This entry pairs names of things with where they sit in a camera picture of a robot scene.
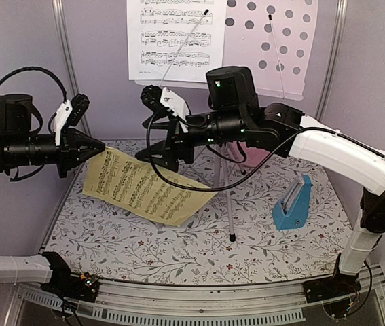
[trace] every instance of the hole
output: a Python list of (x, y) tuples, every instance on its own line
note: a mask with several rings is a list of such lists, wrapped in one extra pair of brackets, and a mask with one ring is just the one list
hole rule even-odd
[(228, 26), (228, 27), (231, 27), (234, 25), (234, 19), (233, 18), (227, 18), (225, 20), (225, 24)]
[(285, 27), (285, 28), (282, 29), (282, 34), (284, 36), (289, 36), (290, 33), (292, 33), (292, 32), (291, 32), (291, 30), (289, 28)]
[(273, 5), (269, 5), (267, 8), (266, 8), (266, 11), (268, 12), (268, 14), (275, 14), (275, 7)]
[(246, 29), (253, 29), (254, 28), (254, 23), (251, 20), (247, 20), (245, 22), (245, 27), (246, 27)]
[(246, 7), (250, 10), (255, 10), (255, 8), (257, 8), (257, 6), (255, 5), (255, 2), (249, 2)]
[(268, 63), (265, 60), (259, 62), (259, 68), (265, 69), (268, 66)]
[(271, 48), (271, 45), (268, 42), (265, 42), (261, 45), (263, 51), (268, 51)]

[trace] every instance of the white bracket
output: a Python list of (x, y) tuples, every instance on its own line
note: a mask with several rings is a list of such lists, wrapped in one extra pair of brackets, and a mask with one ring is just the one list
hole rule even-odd
[(70, 100), (61, 103), (61, 106), (56, 110), (54, 120), (54, 131), (55, 131), (55, 145), (61, 145), (61, 131), (64, 128), (70, 113), (73, 111)]
[[(189, 107), (187, 107), (186, 101), (167, 87), (164, 87), (162, 90), (160, 102), (175, 117), (181, 117), (183, 120), (186, 120), (186, 116), (189, 115)], [(183, 132), (187, 133), (187, 126), (181, 122), (180, 125)]]

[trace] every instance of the floral pattern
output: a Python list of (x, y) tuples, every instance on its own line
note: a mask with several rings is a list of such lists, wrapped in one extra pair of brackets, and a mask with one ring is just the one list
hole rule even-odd
[[(133, 155), (143, 141), (112, 141)], [(208, 184), (214, 157), (203, 151), (184, 175)], [(242, 177), (234, 164), (230, 182)], [(145, 283), (228, 285), (268, 283), (332, 272), (351, 233), (348, 218), (322, 167), (292, 158), (272, 158), (232, 189), (236, 242), (228, 237), (227, 200), (218, 194), (181, 227), (170, 227), (82, 194), (86, 166), (73, 186), (47, 245), (74, 272)], [(307, 224), (278, 231), (272, 208), (299, 174), (312, 180)]]

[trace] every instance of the purple wall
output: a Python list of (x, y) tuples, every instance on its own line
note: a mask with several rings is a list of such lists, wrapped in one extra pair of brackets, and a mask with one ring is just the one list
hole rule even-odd
[[(140, 100), (142, 86), (128, 80), (126, 1), (67, 0), (67, 31), (81, 92), (91, 102), (91, 131), (102, 139), (143, 138), (141, 122), (150, 116)], [(287, 104), (314, 115), (327, 67), (336, 2), (321, 3), (303, 101)], [(194, 113), (208, 111), (207, 90), (180, 88)], [(281, 99), (262, 98), (267, 105)]]
[[(0, 79), (13, 69), (41, 65), (66, 83), (51, 1), (0, 0)], [(23, 73), (0, 87), (0, 94), (26, 92), (45, 120), (59, 106), (58, 86), (41, 73)], [(36, 254), (67, 180), (48, 167), (27, 181), (11, 184), (0, 175), (0, 255)], [(0, 324), (10, 287), (0, 287)]]
[[(324, 123), (385, 149), (385, 1), (349, 1)], [(331, 180), (354, 223), (361, 186), (335, 174)], [(385, 273), (385, 236), (375, 254)]]

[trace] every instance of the musical notes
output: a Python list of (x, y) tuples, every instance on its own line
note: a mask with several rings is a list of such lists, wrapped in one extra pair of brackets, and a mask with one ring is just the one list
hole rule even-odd
[[(145, 8), (141, 12), (141, 24), (196, 24), (203, 12), (200, 10), (159, 10)], [(213, 14), (207, 14), (201, 25), (211, 25)]]
[(189, 36), (189, 41), (185, 44), (187, 33), (181, 31), (149, 31), (141, 32), (141, 44), (154, 44), (158, 47), (168, 46), (200, 46), (205, 48), (212, 43), (212, 35), (208, 33), (195, 32)]
[[(141, 52), (141, 63), (158, 67), (167, 66), (175, 57), (175, 52)], [(201, 52), (180, 52), (173, 65), (176, 67), (207, 67), (210, 55)]]
[(165, 80), (205, 82), (222, 65), (226, 9), (225, 0), (127, 0), (129, 79), (167, 72)]
[(201, 3), (204, 5), (212, 5), (213, 0), (141, 0), (141, 3), (144, 3), (146, 5), (160, 5), (160, 4), (185, 4), (185, 5), (190, 5), (190, 4), (196, 4), (196, 3)]

